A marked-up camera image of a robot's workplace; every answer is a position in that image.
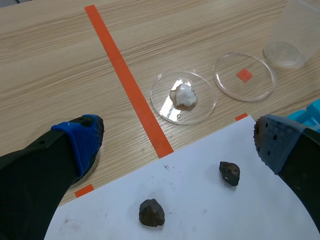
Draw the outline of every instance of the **blue rubber pad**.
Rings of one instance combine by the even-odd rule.
[[[278,174],[296,145],[305,125],[286,117],[265,115],[254,126],[254,143],[261,160]]]
[[[93,118],[92,125],[83,126],[80,123],[64,121],[51,127],[51,130],[67,133],[78,168],[78,177],[82,177],[88,169],[92,157],[102,145],[104,136],[104,123],[101,117],[90,114],[82,117]]]

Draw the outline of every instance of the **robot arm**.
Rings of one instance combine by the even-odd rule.
[[[0,157],[0,239],[45,238],[66,191],[93,165],[103,134],[103,120],[84,115]]]

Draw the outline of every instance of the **orange square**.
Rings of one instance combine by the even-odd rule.
[[[238,72],[236,76],[240,78],[242,81],[244,81],[245,83],[248,82],[253,77],[252,73],[245,68],[242,69],[240,72]]]

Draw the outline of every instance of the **dark brown rock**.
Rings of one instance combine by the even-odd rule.
[[[162,226],[165,223],[165,212],[155,199],[148,199],[140,205],[139,220],[146,226]]]
[[[232,162],[221,161],[219,170],[225,182],[237,186],[240,179],[240,168]]]

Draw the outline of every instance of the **plastic cup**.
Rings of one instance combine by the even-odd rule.
[[[289,0],[264,47],[273,63],[296,68],[320,47],[320,0]]]

